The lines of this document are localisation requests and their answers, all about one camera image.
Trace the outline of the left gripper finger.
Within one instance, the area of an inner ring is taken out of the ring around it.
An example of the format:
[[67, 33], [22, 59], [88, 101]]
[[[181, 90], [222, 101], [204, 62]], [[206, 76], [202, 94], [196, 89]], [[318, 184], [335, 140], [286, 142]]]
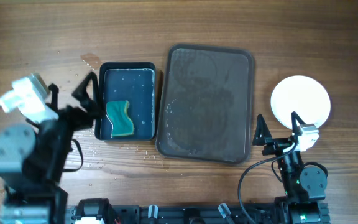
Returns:
[[[90, 83], [92, 84], [93, 98], [90, 97], [87, 91], [87, 87]], [[84, 109], [100, 109], [97, 75], [94, 72], [89, 72], [71, 95], [80, 102], [80, 105]]]
[[53, 110], [53, 111], [58, 111], [58, 92], [59, 89], [55, 84], [50, 84], [48, 86], [48, 89], [50, 90], [50, 92], [52, 93], [52, 99], [51, 102], [48, 103], [48, 106]]

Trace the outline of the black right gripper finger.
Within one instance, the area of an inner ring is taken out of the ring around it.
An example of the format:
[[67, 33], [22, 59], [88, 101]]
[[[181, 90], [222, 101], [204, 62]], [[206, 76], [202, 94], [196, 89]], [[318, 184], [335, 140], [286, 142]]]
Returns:
[[302, 128], [304, 127], [305, 122], [299, 117], [299, 115], [295, 111], [291, 113], [291, 125], [294, 135], [302, 135]]
[[257, 116], [257, 125], [255, 129], [254, 138], [252, 140], [253, 146], [264, 146], [273, 143], [272, 135], [264, 120], [264, 117], [259, 114]]

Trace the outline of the white plate blue stain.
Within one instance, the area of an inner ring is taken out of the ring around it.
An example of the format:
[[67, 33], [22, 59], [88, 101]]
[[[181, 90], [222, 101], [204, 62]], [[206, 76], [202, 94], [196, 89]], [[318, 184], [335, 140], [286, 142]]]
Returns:
[[291, 113], [306, 123], [321, 127], [331, 112], [329, 95], [315, 79], [294, 75], [283, 79], [273, 89], [270, 107], [276, 119], [286, 128], [291, 129]]

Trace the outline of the green yellow sponge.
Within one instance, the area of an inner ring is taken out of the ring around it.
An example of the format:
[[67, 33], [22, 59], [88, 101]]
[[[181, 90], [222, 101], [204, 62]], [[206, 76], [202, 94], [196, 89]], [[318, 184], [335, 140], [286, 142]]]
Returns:
[[106, 104], [106, 116], [112, 125], [111, 137], [124, 137], [134, 134], [134, 123], [128, 115], [130, 103], [124, 101], [109, 101]]

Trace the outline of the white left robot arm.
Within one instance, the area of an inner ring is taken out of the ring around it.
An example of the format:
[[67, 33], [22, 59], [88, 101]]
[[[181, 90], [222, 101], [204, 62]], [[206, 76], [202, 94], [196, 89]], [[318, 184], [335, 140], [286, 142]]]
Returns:
[[1, 223], [247, 223], [236, 207], [158, 207], [112, 205], [106, 198], [81, 200], [68, 207], [59, 183], [68, 154], [79, 149], [76, 131], [92, 127], [103, 115], [98, 81], [89, 73], [73, 91], [78, 107], [59, 108], [59, 89], [38, 74], [12, 83], [0, 96], [4, 112], [20, 110], [26, 124], [0, 132], [0, 177], [6, 198]]

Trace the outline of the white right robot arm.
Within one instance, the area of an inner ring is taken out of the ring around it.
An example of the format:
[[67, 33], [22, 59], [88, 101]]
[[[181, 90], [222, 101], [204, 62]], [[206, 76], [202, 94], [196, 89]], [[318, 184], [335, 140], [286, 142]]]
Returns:
[[303, 162], [301, 153], [313, 147], [319, 138], [314, 124], [306, 124], [296, 112], [291, 114], [292, 134], [287, 138], [273, 138], [261, 114], [253, 144], [263, 146], [264, 156], [274, 155], [284, 197], [273, 203], [273, 223], [322, 223], [319, 203], [326, 198], [328, 170], [317, 162]]

